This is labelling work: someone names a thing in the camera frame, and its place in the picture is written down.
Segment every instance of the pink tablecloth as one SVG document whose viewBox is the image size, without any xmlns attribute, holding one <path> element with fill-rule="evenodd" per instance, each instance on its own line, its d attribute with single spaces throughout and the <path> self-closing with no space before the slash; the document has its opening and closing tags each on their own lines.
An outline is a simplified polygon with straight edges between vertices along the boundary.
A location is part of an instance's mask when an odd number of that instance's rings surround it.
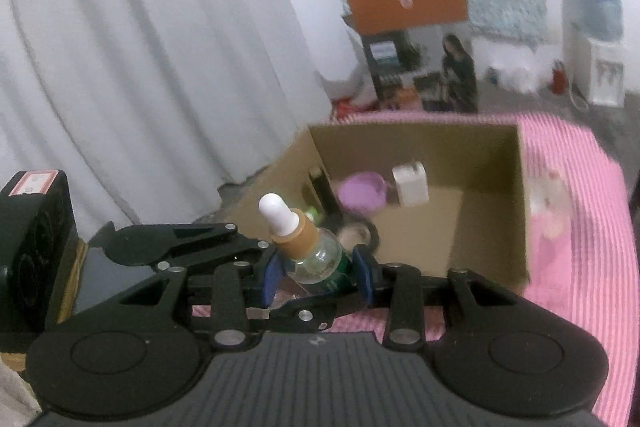
<svg viewBox="0 0 640 427">
<path fill-rule="evenodd" d="M 594 335 L 609 355 L 609 378 L 594 413 L 610 427 L 625 427 L 638 359 L 638 261 L 620 166 L 598 146 L 590 130 L 544 114 L 461 116 L 424 112 L 371 113 L 351 123 L 449 121 L 519 124 L 529 174 L 557 169 L 574 200 L 572 263 L 566 273 L 569 299 L 558 302 L 543 285 L 527 292 L 538 304 Z M 334 331 L 384 329 L 385 311 L 343 317 Z"/>
</svg>

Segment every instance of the bottle label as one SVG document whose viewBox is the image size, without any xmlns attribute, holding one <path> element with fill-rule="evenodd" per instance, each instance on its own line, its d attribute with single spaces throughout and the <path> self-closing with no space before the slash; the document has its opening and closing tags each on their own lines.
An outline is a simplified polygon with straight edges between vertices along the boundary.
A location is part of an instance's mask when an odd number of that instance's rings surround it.
<svg viewBox="0 0 640 427">
<path fill-rule="evenodd" d="M 304 287 L 311 295 L 348 290 L 353 286 L 353 282 L 349 277 L 352 270 L 353 266 L 351 265 L 351 261 L 349 261 L 347 254 L 343 251 L 340 257 L 340 263 L 338 263 L 338 266 L 335 267 L 335 270 L 329 277 L 314 284 L 305 284 Z"/>
</svg>

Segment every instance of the white small box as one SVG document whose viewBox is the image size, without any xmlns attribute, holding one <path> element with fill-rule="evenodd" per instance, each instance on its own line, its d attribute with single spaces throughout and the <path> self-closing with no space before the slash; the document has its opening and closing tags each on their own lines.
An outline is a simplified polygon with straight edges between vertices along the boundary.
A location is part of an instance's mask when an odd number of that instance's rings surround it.
<svg viewBox="0 0 640 427">
<path fill-rule="evenodd" d="M 624 107 L 625 45 L 577 32 L 574 81 L 587 102 Z"/>
<path fill-rule="evenodd" d="M 402 206 L 415 206 L 429 201 L 427 172 L 420 162 L 399 165 L 392 169 L 398 198 Z"/>
</svg>

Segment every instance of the bottle cap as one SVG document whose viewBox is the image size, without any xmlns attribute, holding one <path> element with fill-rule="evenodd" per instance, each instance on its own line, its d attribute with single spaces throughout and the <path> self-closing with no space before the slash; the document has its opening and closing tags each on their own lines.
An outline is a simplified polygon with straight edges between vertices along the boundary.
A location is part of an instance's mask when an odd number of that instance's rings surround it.
<svg viewBox="0 0 640 427">
<path fill-rule="evenodd" d="M 289 208 L 277 194 L 266 194 L 258 204 L 271 229 L 271 240 L 290 259 L 304 259 L 318 242 L 320 231 L 297 208 Z"/>
</svg>

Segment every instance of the woman printed on box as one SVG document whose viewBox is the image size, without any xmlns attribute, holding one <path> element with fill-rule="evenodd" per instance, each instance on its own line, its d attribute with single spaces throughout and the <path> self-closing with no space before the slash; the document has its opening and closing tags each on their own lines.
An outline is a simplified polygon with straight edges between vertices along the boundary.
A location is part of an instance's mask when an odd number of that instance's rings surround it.
<svg viewBox="0 0 640 427">
<path fill-rule="evenodd" d="M 445 52 L 442 71 L 445 78 L 449 79 L 449 93 L 456 110 L 477 113 L 478 86 L 474 60 L 454 34 L 444 37 L 442 47 Z"/>
</svg>

